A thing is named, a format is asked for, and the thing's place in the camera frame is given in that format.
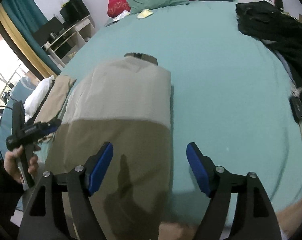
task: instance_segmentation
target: car key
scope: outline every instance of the car key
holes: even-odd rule
[[[291,96],[289,98],[290,106],[295,122],[299,125],[301,140],[302,140],[302,103],[298,96]]]

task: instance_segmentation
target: white pillow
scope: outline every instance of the white pillow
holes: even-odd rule
[[[41,102],[45,98],[47,92],[49,91],[53,80],[53,76],[43,79],[34,89],[32,94],[30,94],[29,97],[25,100],[25,122],[27,122],[30,118],[33,117]]]

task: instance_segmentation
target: black monitor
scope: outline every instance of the black monitor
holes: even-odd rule
[[[55,16],[49,20],[46,24],[40,27],[35,33],[33,38],[37,41],[40,46],[43,46],[51,33],[59,33],[63,29],[63,24]]]
[[[60,10],[60,14],[68,24],[74,24],[90,15],[82,0],[70,0]]]

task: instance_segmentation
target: black clothing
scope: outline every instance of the black clothing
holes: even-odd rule
[[[266,1],[238,3],[236,13],[241,33],[276,41],[265,46],[272,51],[277,50],[285,58],[296,87],[302,87],[302,23]]]
[[[0,160],[0,239],[17,238],[19,227],[10,219],[23,193],[22,185],[6,172]]]

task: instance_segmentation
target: tan fabric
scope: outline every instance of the tan fabric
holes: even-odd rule
[[[35,119],[35,123],[49,122],[59,114],[74,82],[75,79],[69,76],[59,75],[55,79],[54,85]]]
[[[3,6],[0,4],[0,22],[9,34],[10,38],[17,45],[20,51],[27,57],[32,65],[43,75],[48,78],[56,74],[35,54],[33,49],[27,44],[19,30],[15,27]]]
[[[62,123],[139,119],[170,129],[171,73],[134,57],[97,66],[73,90]]]
[[[105,141],[113,144],[113,159],[90,202],[106,238],[157,239],[172,158],[171,133],[164,125],[139,120],[62,124],[49,151],[46,170],[68,172],[96,154]],[[71,216],[70,209],[64,208]]]

